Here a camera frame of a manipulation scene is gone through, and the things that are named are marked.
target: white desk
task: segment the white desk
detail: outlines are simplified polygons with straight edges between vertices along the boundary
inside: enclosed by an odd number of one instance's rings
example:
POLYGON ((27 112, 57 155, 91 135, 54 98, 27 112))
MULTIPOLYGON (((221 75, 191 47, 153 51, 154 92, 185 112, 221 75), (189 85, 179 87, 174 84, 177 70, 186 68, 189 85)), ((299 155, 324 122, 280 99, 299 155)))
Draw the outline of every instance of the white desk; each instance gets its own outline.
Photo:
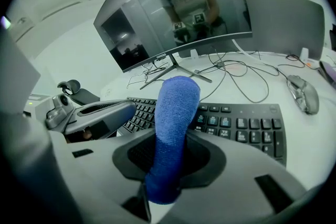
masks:
MULTIPOLYGON (((323 60, 332 64, 328 52, 323 53, 323 60)), ((336 55, 332 52, 329 54, 333 59, 336 55)), ((271 62, 274 65, 281 63, 297 64, 285 59, 284 56, 264 55, 261 58, 271 62)), ((211 66, 207 56, 202 56, 194 65, 192 59, 177 58, 179 64, 190 70, 202 70, 211 66)), ((218 57, 212 55, 211 59, 216 61, 218 57)), ((245 63, 274 72, 274 69, 259 64, 245 55, 227 54, 223 60, 241 60, 245 63)), ((242 74, 243 66, 228 66, 227 69, 234 74, 242 74)), ((289 92, 284 76, 273 77, 263 72, 259 72, 268 82, 269 97, 263 103, 278 103, 281 107, 281 112, 286 129, 287 139, 287 170, 310 189, 326 180, 336 160, 336 91, 332 88, 319 73, 309 68, 299 69, 293 67, 281 67, 287 74, 296 74, 301 78, 310 82, 317 90, 320 98, 320 111, 315 116, 308 116, 302 113, 296 106, 291 93, 289 92)), ((126 89, 131 76, 141 74, 144 71, 143 67, 136 68, 128 73, 125 73, 101 91, 101 100, 125 99, 126 97, 139 97, 157 99, 162 81, 148 85, 143 90, 139 88, 143 82, 132 84, 126 89)), ((193 78, 201 88, 201 98, 211 93, 221 81, 224 72, 215 71, 205 76, 212 79, 213 83, 207 83, 198 78, 193 78)), ((162 79, 168 79, 174 76, 188 76, 188 74, 174 70, 162 79)), ((132 78, 131 82, 136 82, 144 79, 144 75, 132 78)), ((252 99, 261 100, 266 94, 266 85, 260 77, 254 72, 249 71, 244 77, 236 78, 241 89, 252 99)), ((226 76, 222 85, 217 91, 203 102, 209 103, 224 103, 224 104, 244 104, 250 103, 236 88, 229 75, 226 76)))

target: chair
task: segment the chair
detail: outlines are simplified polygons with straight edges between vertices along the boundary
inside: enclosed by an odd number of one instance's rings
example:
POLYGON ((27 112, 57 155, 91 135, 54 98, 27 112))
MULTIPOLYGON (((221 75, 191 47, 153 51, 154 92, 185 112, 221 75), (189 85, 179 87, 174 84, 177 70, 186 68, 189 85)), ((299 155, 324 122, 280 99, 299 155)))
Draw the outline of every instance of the chair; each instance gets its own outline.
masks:
POLYGON ((86 105, 95 102, 99 102, 100 98, 86 89, 80 88, 80 83, 77 80, 69 80, 68 82, 61 82, 57 85, 58 88, 62 88, 62 92, 68 96, 73 102, 79 105, 86 105))

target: monitor screen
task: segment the monitor screen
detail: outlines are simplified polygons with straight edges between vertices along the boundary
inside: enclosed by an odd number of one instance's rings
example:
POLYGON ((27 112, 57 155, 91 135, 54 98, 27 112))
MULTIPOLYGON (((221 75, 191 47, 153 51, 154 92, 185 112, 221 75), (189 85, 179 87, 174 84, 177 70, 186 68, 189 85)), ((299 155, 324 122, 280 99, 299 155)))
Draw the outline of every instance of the monitor screen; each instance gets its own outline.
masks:
POLYGON ((106 0, 94 25, 124 72, 221 39, 251 37, 246 0, 106 0))

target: computer mouse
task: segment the computer mouse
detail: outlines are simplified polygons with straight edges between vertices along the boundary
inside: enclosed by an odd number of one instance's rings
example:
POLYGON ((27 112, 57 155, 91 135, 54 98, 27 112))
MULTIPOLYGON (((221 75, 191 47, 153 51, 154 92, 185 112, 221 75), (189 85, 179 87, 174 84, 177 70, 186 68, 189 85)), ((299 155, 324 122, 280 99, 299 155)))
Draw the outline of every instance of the computer mouse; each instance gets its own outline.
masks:
POLYGON ((287 77, 287 86, 293 94, 295 103, 303 112, 309 115, 316 115, 319 112, 319 96, 313 85, 299 76, 290 75, 287 77))

